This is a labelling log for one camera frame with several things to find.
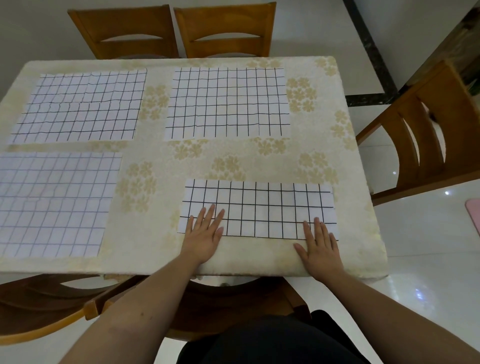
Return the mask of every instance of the person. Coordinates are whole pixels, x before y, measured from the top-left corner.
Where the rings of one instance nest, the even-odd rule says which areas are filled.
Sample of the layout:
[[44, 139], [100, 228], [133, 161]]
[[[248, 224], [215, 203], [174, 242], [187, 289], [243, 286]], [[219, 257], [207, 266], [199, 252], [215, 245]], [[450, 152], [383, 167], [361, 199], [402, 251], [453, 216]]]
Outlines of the person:
[[[220, 242], [224, 211], [215, 206], [193, 225], [190, 216], [180, 254], [120, 298], [61, 360], [69, 363], [153, 363], [187, 283]], [[327, 286], [351, 314], [385, 364], [480, 363], [480, 353], [444, 328], [345, 272], [333, 234], [314, 220], [303, 224], [307, 250], [295, 243], [305, 269]], [[266, 316], [214, 337], [185, 344], [177, 363], [368, 363], [323, 311], [312, 323]]]

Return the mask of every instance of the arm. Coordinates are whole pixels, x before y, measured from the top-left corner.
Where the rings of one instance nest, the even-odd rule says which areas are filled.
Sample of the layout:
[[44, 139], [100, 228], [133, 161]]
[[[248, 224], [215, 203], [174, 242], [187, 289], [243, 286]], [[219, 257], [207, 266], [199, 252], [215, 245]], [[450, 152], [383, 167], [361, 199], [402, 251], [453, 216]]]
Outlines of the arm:
[[325, 284], [385, 364], [480, 363], [480, 353], [444, 328], [347, 274], [336, 239], [315, 218], [315, 238], [303, 224], [308, 252], [294, 244], [305, 269]]
[[78, 339], [60, 364], [153, 363], [185, 287], [198, 266], [209, 260], [223, 228], [224, 210], [210, 225], [215, 206], [204, 219], [190, 216], [181, 253], [112, 305]]

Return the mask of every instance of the grid paper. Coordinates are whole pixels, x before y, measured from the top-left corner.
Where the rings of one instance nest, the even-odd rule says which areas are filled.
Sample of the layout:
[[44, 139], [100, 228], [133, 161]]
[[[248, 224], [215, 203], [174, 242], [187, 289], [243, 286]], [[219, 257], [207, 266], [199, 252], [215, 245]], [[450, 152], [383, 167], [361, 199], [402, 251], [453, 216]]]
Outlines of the grid paper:
[[0, 154], [0, 255], [97, 256], [121, 153]]
[[188, 216], [216, 204], [225, 209], [220, 223], [226, 236], [305, 239], [303, 221], [313, 228], [318, 217], [338, 239], [332, 187], [312, 183], [263, 183], [187, 180], [177, 232], [184, 233]]
[[41, 75], [9, 144], [132, 140], [146, 72]]
[[165, 140], [289, 137], [283, 68], [176, 68]]

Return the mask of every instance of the pink mat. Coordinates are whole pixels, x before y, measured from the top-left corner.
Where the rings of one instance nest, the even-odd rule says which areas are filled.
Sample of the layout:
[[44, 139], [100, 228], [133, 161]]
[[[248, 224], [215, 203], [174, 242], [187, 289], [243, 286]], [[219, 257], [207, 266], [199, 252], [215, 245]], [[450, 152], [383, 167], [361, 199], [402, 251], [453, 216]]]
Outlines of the pink mat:
[[470, 217], [472, 218], [473, 225], [477, 228], [477, 232], [480, 235], [480, 198], [472, 198], [465, 202]]

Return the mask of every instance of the white paper sheet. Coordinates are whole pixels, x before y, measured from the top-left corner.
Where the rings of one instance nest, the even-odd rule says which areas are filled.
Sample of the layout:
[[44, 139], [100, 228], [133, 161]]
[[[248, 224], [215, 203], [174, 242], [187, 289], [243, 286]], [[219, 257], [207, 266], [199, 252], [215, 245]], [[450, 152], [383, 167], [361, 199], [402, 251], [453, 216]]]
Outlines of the white paper sheet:
[[318, 217], [338, 240], [333, 190], [312, 183], [264, 183], [187, 180], [178, 232], [184, 233], [188, 216], [197, 217], [202, 207], [216, 204], [225, 209], [226, 236], [305, 239], [303, 221]]
[[0, 154], [0, 255], [96, 256], [121, 153]]
[[10, 144], [132, 140], [146, 69], [43, 74]]
[[165, 140], [290, 137], [283, 68], [177, 68]]

